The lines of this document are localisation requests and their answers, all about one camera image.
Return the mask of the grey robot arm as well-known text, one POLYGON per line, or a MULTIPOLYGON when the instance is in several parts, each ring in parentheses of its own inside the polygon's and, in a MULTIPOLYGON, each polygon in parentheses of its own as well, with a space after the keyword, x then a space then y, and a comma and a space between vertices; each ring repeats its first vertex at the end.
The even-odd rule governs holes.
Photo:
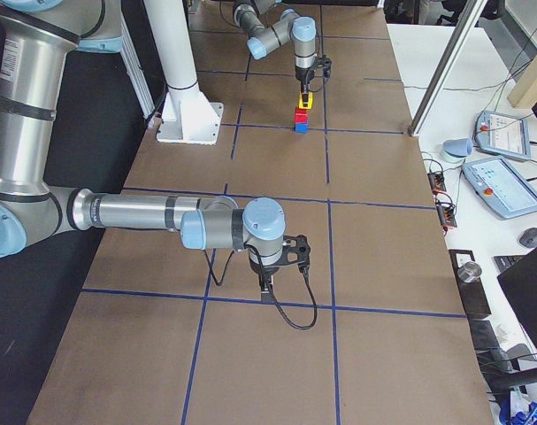
POLYGON ((121 22, 118 1, 0 1, 0 304, 36 297, 70 233, 150 227, 116 193, 134 145, 108 139, 134 93, 78 64, 118 53, 121 22))
POLYGON ((259 16, 279 3, 280 1, 235 1, 234 24, 248 36, 247 46, 256 60, 265 58, 288 42, 294 44, 295 77, 300 82, 298 107, 310 110, 310 83, 318 62, 316 22, 312 17, 300 15, 293 8, 287 8, 276 23, 265 26, 259 16))

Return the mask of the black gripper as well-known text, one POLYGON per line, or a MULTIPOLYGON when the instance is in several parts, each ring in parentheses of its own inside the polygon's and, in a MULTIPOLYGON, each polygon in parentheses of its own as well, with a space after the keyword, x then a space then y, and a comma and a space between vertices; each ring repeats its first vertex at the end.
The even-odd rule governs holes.
POLYGON ((310 91, 309 86, 311 80, 315 77, 316 69, 313 66, 308 68, 295 67, 295 77, 301 84, 299 105, 310 104, 310 91))
POLYGON ((249 258, 249 265, 252 271, 259 275, 260 301, 263 304, 273 304, 274 294, 272 276, 280 270, 280 267, 266 264, 260 266, 257 263, 257 259, 253 259, 252 257, 249 258))

